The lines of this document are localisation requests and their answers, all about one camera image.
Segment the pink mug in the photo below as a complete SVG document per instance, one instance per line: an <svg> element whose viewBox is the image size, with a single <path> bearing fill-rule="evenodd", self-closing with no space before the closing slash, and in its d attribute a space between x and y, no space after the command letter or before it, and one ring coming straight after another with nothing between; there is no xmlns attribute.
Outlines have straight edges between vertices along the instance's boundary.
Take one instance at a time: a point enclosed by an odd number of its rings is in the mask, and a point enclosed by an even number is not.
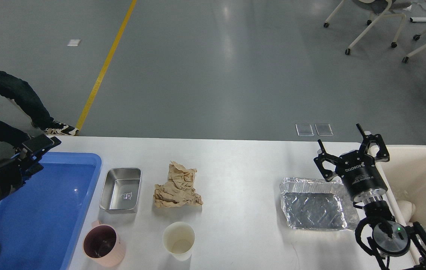
<svg viewBox="0 0 426 270"><path fill-rule="evenodd" d="M113 267L120 263L126 252L124 243L115 229L107 224L95 221L83 241L83 252L91 260L104 267Z"/></svg>

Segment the foil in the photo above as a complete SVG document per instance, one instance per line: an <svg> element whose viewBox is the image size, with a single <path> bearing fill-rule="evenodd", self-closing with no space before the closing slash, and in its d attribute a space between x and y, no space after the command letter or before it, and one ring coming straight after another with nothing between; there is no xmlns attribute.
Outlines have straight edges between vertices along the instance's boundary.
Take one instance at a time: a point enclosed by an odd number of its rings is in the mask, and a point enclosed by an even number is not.
<svg viewBox="0 0 426 270"><path fill-rule="evenodd" d="M359 222L341 180L284 178L280 183L281 208L291 229L354 230Z"/></svg>

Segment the crumpled brown paper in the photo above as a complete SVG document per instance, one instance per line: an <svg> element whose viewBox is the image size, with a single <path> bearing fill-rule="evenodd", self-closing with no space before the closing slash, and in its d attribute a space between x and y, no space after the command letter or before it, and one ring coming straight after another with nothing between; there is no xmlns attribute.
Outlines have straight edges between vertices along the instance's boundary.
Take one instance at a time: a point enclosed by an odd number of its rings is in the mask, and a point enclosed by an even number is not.
<svg viewBox="0 0 426 270"><path fill-rule="evenodd" d="M182 164L171 161L168 171L168 181L165 184L155 184L153 194L156 207L179 207L185 204L202 205L201 196L195 193L193 182L196 169L186 169Z"/></svg>

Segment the white paper cup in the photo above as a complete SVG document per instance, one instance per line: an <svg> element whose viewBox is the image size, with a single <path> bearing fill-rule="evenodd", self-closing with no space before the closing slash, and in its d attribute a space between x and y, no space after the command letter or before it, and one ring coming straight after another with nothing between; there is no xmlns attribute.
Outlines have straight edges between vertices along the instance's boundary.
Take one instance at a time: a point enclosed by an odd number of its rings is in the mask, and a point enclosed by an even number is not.
<svg viewBox="0 0 426 270"><path fill-rule="evenodd" d="M163 246L177 260L187 260L195 244L195 231L185 222L170 224L163 232Z"/></svg>

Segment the metal tray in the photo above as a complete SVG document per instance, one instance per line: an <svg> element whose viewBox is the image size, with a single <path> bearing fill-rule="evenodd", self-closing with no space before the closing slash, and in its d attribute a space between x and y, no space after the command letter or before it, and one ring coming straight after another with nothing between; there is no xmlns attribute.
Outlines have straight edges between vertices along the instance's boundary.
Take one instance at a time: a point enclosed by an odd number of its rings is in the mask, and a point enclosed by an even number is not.
<svg viewBox="0 0 426 270"><path fill-rule="evenodd" d="M100 209L110 214L130 214L138 210L141 170L116 168L106 174Z"/></svg>
<svg viewBox="0 0 426 270"><path fill-rule="evenodd" d="M280 192L281 207L291 229L353 230L359 222L340 180L284 178Z"/></svg>

